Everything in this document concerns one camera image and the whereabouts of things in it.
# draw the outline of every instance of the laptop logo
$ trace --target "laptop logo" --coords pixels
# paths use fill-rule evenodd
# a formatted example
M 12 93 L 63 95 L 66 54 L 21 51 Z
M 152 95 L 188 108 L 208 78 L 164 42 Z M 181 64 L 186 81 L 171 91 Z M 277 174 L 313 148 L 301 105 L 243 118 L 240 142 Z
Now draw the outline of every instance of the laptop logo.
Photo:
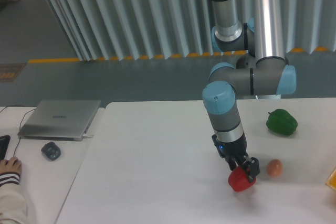
M 67 115 L 53 115 L 52 118 L 67 118 Z

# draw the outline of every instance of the laptop lid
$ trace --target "laptop lid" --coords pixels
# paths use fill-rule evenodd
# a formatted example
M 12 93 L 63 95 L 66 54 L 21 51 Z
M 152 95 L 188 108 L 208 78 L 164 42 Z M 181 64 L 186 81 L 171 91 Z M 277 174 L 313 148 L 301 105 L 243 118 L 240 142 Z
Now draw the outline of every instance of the laptop lid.
M 43 100 L 22 126 L 18 136 L 80 141 L 99 105 L 99 100 Z

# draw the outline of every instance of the yellow floor line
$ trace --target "yellow floor line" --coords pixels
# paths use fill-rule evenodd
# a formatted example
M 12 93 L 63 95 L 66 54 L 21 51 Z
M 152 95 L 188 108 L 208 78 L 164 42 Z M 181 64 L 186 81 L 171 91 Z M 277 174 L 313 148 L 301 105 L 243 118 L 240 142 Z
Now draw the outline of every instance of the yellow floor line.
M 29 60 L 28 63 L 74 62 L 74 61 L 79 61 L 79 59 L 78 58 L 38 59 L 38 60 Z
M 329 51 L 326 47 L 317 47 L 315 51 Z M 290 52 L 304 52 L 302 48 L 293 48 Z M 245 50 L 241 51 L 234 51 L 232 52 L 224 52 L 223 55 L 229 56 L 229 55 L 244 55 L 246 54 Z M 196 58 L 196 57 L 209 57 L 210 53 L 205 52 L 202 55 L 199 55 L 195 52 L 191 52 L 187 55 L 189 58 Z M 213 56 L 221 56 L 220 52 L 214 52 Z M 170 58 L 183 58 L 180 54 L 173 54 L 170 56 Z M 141 55 L 139 57 L 141 60 L 148 60 L 149 57 L 147 55 Z M 164 59 L 163 55 L 155 55 L 153 59 Z M 111 57 L 109 60 L 112 61 L 119 61 L 119 58 L 117 56 Z M 133 60 L 132 56 L 125 56 L 124 60 Z M 35 59 L 35 60 L 29 60 L 28 63 L 51 63 L 51 62 L 77 62 L 80 61 L 78 58 L 59 58 L 59 59 Z M 96 61 L 105 61 L 104 57 L 98 58 Z

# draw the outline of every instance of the green bell pepper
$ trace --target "green bell pepper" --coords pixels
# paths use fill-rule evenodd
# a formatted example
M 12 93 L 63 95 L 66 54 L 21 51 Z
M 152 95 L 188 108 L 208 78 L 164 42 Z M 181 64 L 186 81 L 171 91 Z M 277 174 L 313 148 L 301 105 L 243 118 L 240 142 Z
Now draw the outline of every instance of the green bell pepper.
M 298 122 L 286 110 L 277 109 L 268 114 L 266 126 L 275 133 L 290 136 L 298 126 Z

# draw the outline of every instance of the red pepper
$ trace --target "red pepper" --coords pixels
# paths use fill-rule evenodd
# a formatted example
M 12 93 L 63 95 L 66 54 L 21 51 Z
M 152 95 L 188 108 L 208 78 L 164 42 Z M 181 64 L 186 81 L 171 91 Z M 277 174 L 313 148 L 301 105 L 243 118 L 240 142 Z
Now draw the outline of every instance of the red pepper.
M 256 182 L 256 179 L 252 183 L 250 183 L 247 180 L 247 175 L 245 174 L 245 172 L 239 166 L 237 166 L 231 172 L 228 182 L 234 191 L 239 192 L 251 187 Z

